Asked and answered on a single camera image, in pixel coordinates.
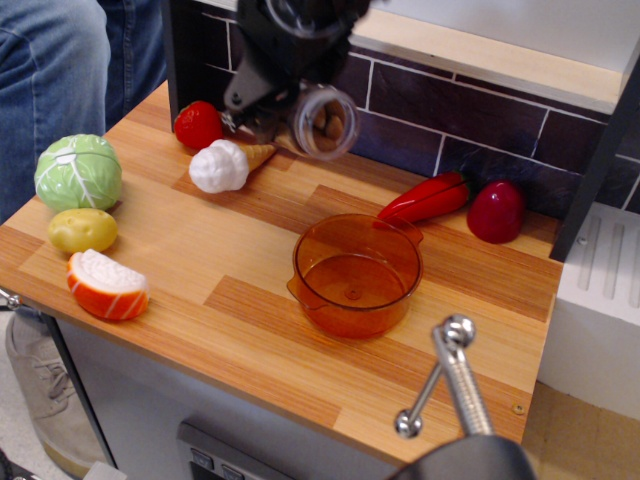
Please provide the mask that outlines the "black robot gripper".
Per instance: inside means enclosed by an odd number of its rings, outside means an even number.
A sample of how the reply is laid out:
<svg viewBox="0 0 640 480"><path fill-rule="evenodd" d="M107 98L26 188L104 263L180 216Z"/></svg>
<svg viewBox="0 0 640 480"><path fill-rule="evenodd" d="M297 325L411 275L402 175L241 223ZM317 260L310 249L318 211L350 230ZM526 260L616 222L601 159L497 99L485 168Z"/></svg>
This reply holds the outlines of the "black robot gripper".
<svg viewBox="0 0 640 480"><path fill-rule="evenodd" d="M225 94L223 122L273 138L303 81L328 84L343 68L368 1L239 1L243 53Z"/></svg>

